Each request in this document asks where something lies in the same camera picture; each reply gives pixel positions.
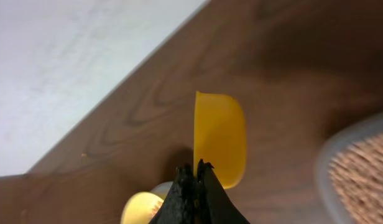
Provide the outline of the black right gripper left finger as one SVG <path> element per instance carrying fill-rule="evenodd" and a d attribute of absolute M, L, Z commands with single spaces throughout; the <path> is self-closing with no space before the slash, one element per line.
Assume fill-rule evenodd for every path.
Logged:
<path fill-rule="evenodd" d="M 170 190 L 149 224 L 194 224 L 196 186 L 191 165 L 177 167 Z"/>

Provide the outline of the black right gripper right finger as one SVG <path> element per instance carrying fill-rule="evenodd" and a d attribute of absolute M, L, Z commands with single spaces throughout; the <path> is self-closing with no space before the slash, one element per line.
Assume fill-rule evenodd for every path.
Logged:
<path fill-rule="evenodd" d="M 213 169 L 214 167 L 203 159 L 198 162 L 198 216 L 201 223 L 249 224 L 233 205 Z"/>

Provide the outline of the pale yellow bowl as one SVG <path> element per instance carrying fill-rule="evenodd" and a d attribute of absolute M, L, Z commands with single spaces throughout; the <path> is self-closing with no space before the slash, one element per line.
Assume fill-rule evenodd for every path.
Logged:
<path fill-rule="evenodd" d="M 151 192 L 134 194 L 122 211 L 121 224 L 148 224 L 163 202 L 162 198 Z"/>

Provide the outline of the yellow measuring scoop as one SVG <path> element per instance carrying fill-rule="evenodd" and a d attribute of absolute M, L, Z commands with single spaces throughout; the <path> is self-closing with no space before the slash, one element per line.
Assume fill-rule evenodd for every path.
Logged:
<path fill-rule="evenodd" d="M 203 159 L 214 167 L 223 189 L 242 180 L 247 162 L 246 121 L 239 103 L 228 95 L 196 92 L 193 166 Z"/>

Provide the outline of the white digital kitchen scale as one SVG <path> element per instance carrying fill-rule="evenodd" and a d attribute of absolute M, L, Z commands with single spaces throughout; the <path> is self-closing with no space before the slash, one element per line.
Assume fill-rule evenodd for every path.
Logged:
<path fill-rule="evenodd" d="M 165 200 L 173 182 L 164 182 L 157 186 L 155 186 L 150 192 L 152 194 L 155 194 L 156 196 L 160 197 L 162 200 Z"/>

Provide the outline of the soybeans pile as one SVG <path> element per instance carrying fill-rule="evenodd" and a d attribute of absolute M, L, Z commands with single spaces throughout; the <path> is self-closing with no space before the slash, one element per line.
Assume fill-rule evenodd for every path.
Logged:
<path fill-rule="evenodd" d="M 347 145 L 328 173 L 356 223 L 383 224 L 383 133 Z"/>

